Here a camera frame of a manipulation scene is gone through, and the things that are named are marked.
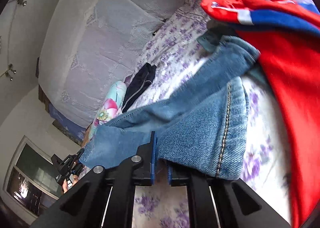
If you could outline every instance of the black device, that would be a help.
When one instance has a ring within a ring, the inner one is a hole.
[[[155,133],[150,143],[119,166],[94,167],[31,228],[131,228],[135,186],[154,181]],[[241,179],[228,181],[169,163],[169,182],[186,186],[190,228],[289,228],[290,225]],[[317,206],[302,228],[319,227]]]
[[[78,162],[83,152],[84,149],[80,149],[76,154],[68,155],[64,160],[61,160],[56,154],[51,157],[53,166],[59,172],[55,180],[60,186],[62,186],[64,180],[66,180],[68,188],[70,189],[72,187],[73,175],[79,176],[83,169],[83,165]]]

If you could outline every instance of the red garment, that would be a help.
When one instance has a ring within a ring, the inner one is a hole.
[[[270,10],[264,14],[271,17],[277,11],[284,18],[275,20],[279,27],[301,31],[236,30],[261,52],[259,63],[284,118],[292,150],[292,227],[298,228],[320,199],[320,39],[307,34],[319,34],[320,15],[290,0],[203,0],[201,6],[217,20],[252,25],[252,30],[254,24],[271,24],[270,17],[259,16],[260,10]],[[287,17],[291,24],[283,26]]]

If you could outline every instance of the bed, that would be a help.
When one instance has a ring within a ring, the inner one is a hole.
[[[200,0],[169,0],[170,5],[160,5],[164,0],[159,0],[147,7],[139,0],[123,0],[145,19],[130,28],[116,24],[124,14],[106,16],[119,10],[106,5],[115,0],[85,0],[81,8],[72,8],[77,18],[61,19],[71,9],[69,1],[60,0],[50,22],[39,84],[56,110],[81,127],[91,123],[108,87],[133,77],[146,62],[157,66],[155,79],[129,110],[168,98],[207,59],[196,40],[210,21]],[[137,28],[143,28],[143,35],[130,38]],[[247,75],[242,80],[250,112],[241,179],[290,223],[290,149],[278,104],[267,88]],[[132,227],[189,227],[186,188],[170,187],[166,175],[165,164],[159,164],[156,184],[136,188]]]

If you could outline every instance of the decorative stitching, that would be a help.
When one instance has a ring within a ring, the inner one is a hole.
[[[231,96],[231,92],[230,92],[230,84],[229,84],[228,85],[228,106],[227,106],[226,127],[224,129],[224,135],[223,135],[223,138],[222,138],[222,148],[221,148],[221,153],[220,153],[220,157],[219,157],[219,163],[218,163],[218,169],[217,169],[216,177],[219,175],[221,161],[222,161],[222,155],[223,155],[224,146],[225,146],[225,143],[226,143],[227,131],[228,131],[228,127],[229,127],[230,96]]]

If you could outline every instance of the silver bolt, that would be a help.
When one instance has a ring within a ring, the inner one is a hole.
[[[99,174],[103,171],[103,167],[102,166],[95,166],[93,168],[93,172],[95,172],[96,174]]]
[[[140,156],[138,156],[138,155],[135,155],[135,156],[133,156],[132,158],[131,158],[131,160],[133,161],[133,162],[140,162],[141,161],[141,157]]]

